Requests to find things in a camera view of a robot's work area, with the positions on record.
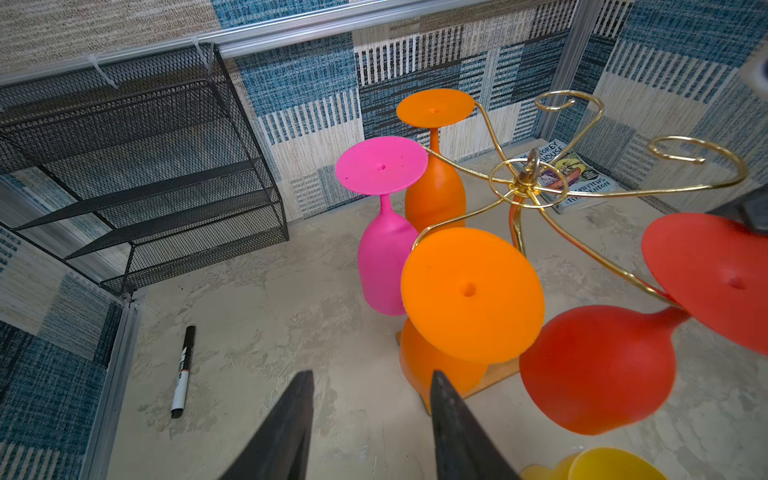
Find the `floor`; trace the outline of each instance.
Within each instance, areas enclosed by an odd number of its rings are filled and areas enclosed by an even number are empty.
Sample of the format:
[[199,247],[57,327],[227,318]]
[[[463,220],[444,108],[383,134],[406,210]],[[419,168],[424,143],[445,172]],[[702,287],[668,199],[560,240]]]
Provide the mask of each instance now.
[[[469,162],[488,171],[493,156]],[[494,199],[465,179],[468,208]],[[402,213],[403,194],[394,195]],[[432,424],[403,377],[395,332],[404,317],[362,298],[356,248],[378,211],[369,197],[291,226],[291,241],[150,286],[122,405],[109,480],[212,480],[237,457],[301,369],[315,374],[310,479],[435,478]],[[507,208],[467,222],[509,239]],[[650,279],[640,251],[660,213],[616,199],[556,220],[612,260]],[[523,217],[528,257],[544,285],[547,318],[588,304],[649,313],[662,305],[620,281],[551,230]],[[170,401],[187,325],[197,325],[187,406]],[[768,359],[695,320],[676,331],[678,376],[651,418],[587,437],[548,420],[519,376],[468,405],[517,469],[555,465],[612,445],[653,462],[670,480],[768,478]]]

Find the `wire mesh organizer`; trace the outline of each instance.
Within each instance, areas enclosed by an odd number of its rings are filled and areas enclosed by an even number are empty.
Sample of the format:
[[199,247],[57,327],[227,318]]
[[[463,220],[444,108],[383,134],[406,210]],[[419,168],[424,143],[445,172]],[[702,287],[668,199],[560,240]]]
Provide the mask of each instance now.
[[0,174],[38,169],[70,202],[10,230],[97,218],[108,233],[60,260],[127,244],[124,273],[100,282],[112,293],[288,240],[213,45],[11,85],[0,106]]

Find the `book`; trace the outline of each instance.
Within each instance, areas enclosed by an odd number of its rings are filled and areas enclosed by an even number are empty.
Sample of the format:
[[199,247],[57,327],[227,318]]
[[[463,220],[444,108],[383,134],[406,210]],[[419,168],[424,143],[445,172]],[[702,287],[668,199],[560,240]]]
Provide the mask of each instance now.
[[[549,142],[544,147],[539,148],[541,161],[551,164],[551,161],[557,157],[566,146],[565,143],[559,140]],[[612,192],[616,190],[617,185],[614,179],[592,168],[592,166],[584,161],[581,155],[573,150],[567,152],[554,166],[563,173],[565,179],[568,181],[570,190],[595,193]],[[561,189],[563,186],[560,178],[554,174],[554,172],[549,170],[545,170],[544,173],[539,175],[538,181],[543,187]],[[546,203],[550,203],[557,200],[558,195],[542,192],[541,198]],[[581,208],[601,204],[605,202],[605,200],[605,198],[599,197],[568,197],[559,204],[553,206],[552,209],[559,214],[564,214],[567,211],[579,210]]]

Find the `white zip tie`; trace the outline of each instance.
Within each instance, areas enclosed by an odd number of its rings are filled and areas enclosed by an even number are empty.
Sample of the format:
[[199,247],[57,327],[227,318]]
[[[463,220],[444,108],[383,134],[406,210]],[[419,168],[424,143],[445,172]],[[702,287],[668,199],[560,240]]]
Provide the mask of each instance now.
[[109,85],[112,86],[115,90],[118,89],[118,84],[114,83],[114,80],[109,78],[107,74],[104,73],[103,70],[101,70],[101,67],[98,66],[98,61],[96,60],[96,55],[89,55],[88,60],[93,64],[94,68],[98,72],[99,75],[106,81]]
[[210,73],[211,65],[208,64],[208,59],[205,57],[205,54],[203,53],[203,49],[200,47],[200,41],[197,40],[197,35],[190,37],[190,40],[192,41],[192,43],[194,43],[194,47],[195,47],[195,50],[197,50],[197,56],[200,57],[200,61],[203,62],[203,65],[205,65],[205,69]]

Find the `wooden board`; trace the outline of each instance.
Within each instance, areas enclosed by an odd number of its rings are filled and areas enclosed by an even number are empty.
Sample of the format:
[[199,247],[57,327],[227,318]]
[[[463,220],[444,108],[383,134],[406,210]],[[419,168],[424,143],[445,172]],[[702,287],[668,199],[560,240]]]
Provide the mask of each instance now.
[[[397,339],[397,344],[400,344],[400,335],[402,332],[397,332],[395,334],[395,339]],[[482,390],[487,389],[491,385],[495,385],[496,383],[501,382],[503,379],[513,376],[515,373],[520,372],[520,359],[512,359],[508,362],[504,363],[494,363],[492,365],[488,366],[488,371],[485,372],[485,376],[483,376],[480,383],[472,390],[464,394],[463,398],[467,399],[477,392],[481,392]],[[430,412],[429,408],[429,399],[425,399],[422,397],[422,401],[424,402],[424,407],[427,409],[428,414],[432,414]]]

